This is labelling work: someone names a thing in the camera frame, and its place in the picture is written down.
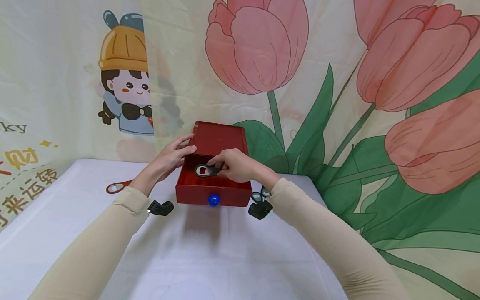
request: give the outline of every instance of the green stem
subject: green stem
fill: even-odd
[[[272,112],[273,129],[275,131],[276,138],[285,150],[285,143],[283,141],[282,125],[280,123],[280,114],[278,113],[278,106],[276,105],[276,98],[274,91],[267,92],[268,103],[270,103],[270,111]]]
[[[369,169],[362,172],[337,178],[335,180],[332,180],[330,184],[327,186],[327,188],[331,188],[339,184],[360,180],[360,179],[364,179],[372,176],[385,175],[385,177],[387,177],[397,173],[398,173],[398,167],[395,164],[382,166],[382,167],[373,168],[373,169]]]
[[[350,143],[350,141],[353,139],[353,137],[360,131],[360,128],[365,124],[368,117],[371,115],[371,113],[374,110],[375,110],[375,103],[372,103],[372,105],[370,105],[368,110],[365,111],[365,113],[362,115],[362,117],[360,117],[360,119],[357,121],[355,126],[353,126],[353,128],[347,134],[347,136],[345,137],[343,142],[340,144],[340,147],[338,147],[338,149],[335,151],[335,154],[333,155],[332,159],[328,163],[329,166],[333,167],[334,163],[336,162],[336,160],[338,159],[340,154],[342,154],[345,147]]]
[[[379,254],[391,265],[410,271],[418,276],[421,276],[428,281],[438,285],[445,291],[461,300],[480,300],[480,297],[470,292],[469,290],[459,286],[452,280],[432,271],[429,268],[406,261],[386,251],[376,249]]]

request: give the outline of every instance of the tulip illustration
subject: tulip illustration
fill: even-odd
[[[398,7],[400,1],[412,2],[390,2]],[[362,99],[375,103],[378,110],[401,111],[451,81],[480,49],[480,17],[461,14],[453,4],[417,6],[380,33],[379,29],[360,26],[360,36],[367,32],[364,40],[371,43],[357,77]],[[364,19],[364,15],[357,15],[359,24]]]
[[[354,0],[360,38],[367,48],[391,23],[419,7],[430,7],[435,0]]]
[[[275,134],[283,145],[274,90],[300,65],[308,38],[303,0],[216,0],[208,16],[205,51],[231,89],[268,95]]]
[[[385,148],[413,189],[441,194],[480,171],[480,90],[395,125]]]

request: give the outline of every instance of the backdrop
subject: backdrop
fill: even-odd
[[[0,230],[72,161],[196,120],[309,176],[413,299],[480,299],[480,2],[8,0]]]

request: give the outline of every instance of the beige sleeve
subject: beige sleeve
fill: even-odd
[[[152,201],[126,187],[61,254],[29,300],[100,298]]]
[[[390,265],[339,217],[282,178],[271,191],[274,212],[318,252],[349,300],[408,300]]]

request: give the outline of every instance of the table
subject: table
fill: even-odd
[[[25,300],[58,256],[115,199],[105,192],[145,164],[77,160],[0,233],[0,299]],[[343,300],[326,263],[273,212],[257,220],[247,207],[178,204],[179,171],[151,197],[170,200],[134,235],[102,300]],[[285,175],[324,205],[312,181]],[[261,186],[252,182],[254,191]]]

